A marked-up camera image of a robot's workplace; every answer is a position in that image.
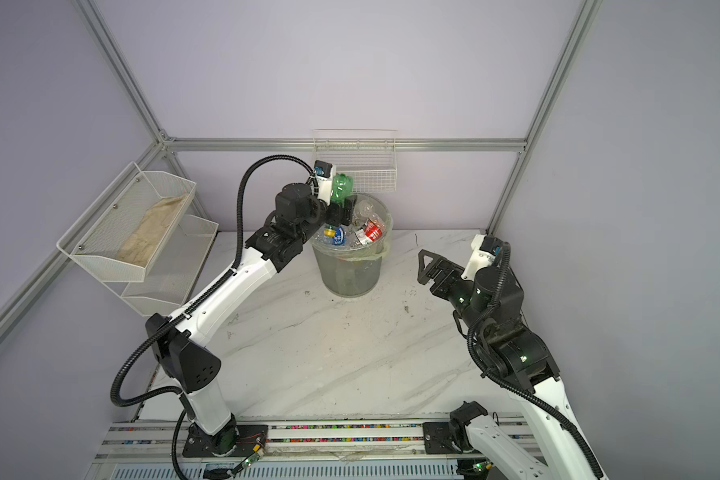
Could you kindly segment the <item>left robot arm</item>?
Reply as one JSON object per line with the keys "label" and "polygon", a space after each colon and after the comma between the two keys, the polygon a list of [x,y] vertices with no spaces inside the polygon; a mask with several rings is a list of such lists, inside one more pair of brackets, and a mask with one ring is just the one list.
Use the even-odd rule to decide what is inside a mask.
{"label": "left robot arm", "polygon": [[170,316],[155,314],[147,321],[149,334],[166,331],[152,345],[153,353],[180,389],[191,433],[211,455],[231,454],[238,431],[217,380],[222,361],[207,345],[244,300],[302,253],[304,244],[324,225],[327,213],[341,213],[331,196],[330,180],[320,181],[316,188],[305,183],[283,187],[275,198],[273,218],[248,240],[238,242],[237,263]]}

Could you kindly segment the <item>green soda bottle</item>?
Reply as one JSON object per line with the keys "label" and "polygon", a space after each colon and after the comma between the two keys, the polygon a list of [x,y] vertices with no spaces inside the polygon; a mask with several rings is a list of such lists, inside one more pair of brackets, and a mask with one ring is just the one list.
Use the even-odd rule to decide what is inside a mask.
{"label": "green soda bottle", "polygon": [[331,186],[331,202],[343,206],[345,201],[354,194],[354,178],[345,173],[333,177]]}

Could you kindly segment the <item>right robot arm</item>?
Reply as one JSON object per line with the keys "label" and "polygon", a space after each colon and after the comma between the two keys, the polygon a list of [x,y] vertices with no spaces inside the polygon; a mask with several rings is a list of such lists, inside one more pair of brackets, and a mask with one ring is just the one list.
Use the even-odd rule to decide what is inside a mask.
{"label": "right robot arm", "polygon": [[470,359],[481,377],[518,402],[544,459],[537,461],[504,434],[476,401],[450,413],[452,446],[481,453],[506,477],[603,479],[605,471],[581,431],[550,349],[523,320],[525,293],[510,259],[509,243],[479,235],[465,266],[420,251],[417,280],[451,305]]}

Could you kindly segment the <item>red cap crushed bottle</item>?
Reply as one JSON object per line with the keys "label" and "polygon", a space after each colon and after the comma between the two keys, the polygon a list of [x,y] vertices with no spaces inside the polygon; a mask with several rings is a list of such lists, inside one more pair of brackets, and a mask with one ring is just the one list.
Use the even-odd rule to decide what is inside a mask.
{"label": "red cap crushed bottle", "polygon": [[370,245],[380,240],[386,230],[386,224],[378,215],[365,218],[355,234],[361,246]]}

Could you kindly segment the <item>blue label front bottle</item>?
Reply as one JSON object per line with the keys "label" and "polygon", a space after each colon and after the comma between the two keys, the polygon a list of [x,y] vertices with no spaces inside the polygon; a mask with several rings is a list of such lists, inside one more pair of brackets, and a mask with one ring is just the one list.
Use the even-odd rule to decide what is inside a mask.
{"label": "blue label front bottle", "polygon": [[345,247],[348,242],[347,231],[343,226],[326,225],[321,242],[331,247]]}

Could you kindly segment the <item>yellow cap clear bottle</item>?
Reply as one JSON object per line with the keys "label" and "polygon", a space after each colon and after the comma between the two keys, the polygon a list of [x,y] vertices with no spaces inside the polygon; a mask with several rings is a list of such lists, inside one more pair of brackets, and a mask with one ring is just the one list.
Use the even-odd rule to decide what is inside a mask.
{"label": "yellow cap clear bottle", "polygon": [[374,205],[366,199],[359,200],[353,210],[353,219],[363,223],[375,214]]}

